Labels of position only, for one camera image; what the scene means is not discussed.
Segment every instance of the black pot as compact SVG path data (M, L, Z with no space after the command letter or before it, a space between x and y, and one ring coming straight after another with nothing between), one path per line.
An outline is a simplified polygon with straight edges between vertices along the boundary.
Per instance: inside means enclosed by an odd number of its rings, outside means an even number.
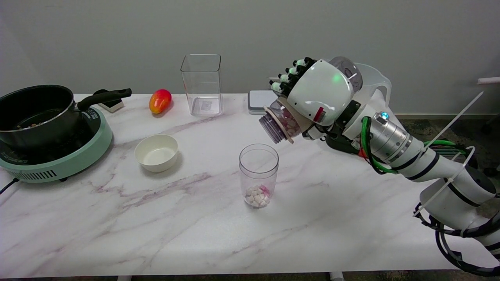
M131 89L114 90L74 101L70 89L39 85L0 97L0 141L31 150L64 142L78 129L82 111L91 105L130 97Z

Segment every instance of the white marble countertop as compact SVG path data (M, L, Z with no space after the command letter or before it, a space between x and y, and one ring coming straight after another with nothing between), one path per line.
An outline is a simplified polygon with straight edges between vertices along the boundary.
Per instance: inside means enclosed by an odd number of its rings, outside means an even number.
M412 211L427 183L378 175L321 141L273 145L275 195L263 209L241 197L238 155L271 140L246 95L224 114L189 114L186 97L161 117L133 95L110 124L112 149L66 182L18 182L0 195L0 278L453 269ZM140 168L137 143L179 143L176 165ZM0 187L11 177L0 170ZM496 266L473 239L450 239L468 262Z

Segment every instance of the white pitcher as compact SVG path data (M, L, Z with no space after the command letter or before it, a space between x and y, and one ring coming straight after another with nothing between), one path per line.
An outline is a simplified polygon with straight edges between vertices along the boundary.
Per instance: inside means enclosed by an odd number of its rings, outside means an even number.
M352 97L355 101L361 105L365 105L370 102L370 99L375 93L375 90L379 87L385 88L385 108L389 107L389 100L391 98L391 81L376 68L371 67L362 63L355 63L356 67L361 72L361 77L363 77L363 86L361 89L354 94Z

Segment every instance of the floor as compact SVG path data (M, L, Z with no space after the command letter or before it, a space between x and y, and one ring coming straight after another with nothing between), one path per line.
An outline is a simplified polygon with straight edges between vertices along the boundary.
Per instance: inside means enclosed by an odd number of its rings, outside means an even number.
M447 120L402 120L406 130L421 141L430 141L448 123ZM500 122L493 124L493 132L480 132L483 120L458 120L441 138L466 146L475 146L479 169L496 167L500 162ZM500 191L500 179L492 179ZM500 199L492 199L480 207L480 212L493 216L500 210ZM500 277L479 277L459 270L402 270L344 272L346 281L500 281ZM37 278L35 281L114 281L116 277L62 277ZM197 276L137 276L132 281L326 281L326 273L298 274L239 274L239 275L197 275Z

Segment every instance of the pot handle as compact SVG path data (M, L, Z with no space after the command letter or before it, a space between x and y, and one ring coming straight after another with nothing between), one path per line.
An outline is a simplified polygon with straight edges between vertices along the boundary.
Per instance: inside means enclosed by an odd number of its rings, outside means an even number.
M113 102L132 95L130 88L122 90L112 90L88 96L74 105L73 111L87 111L92 105Z

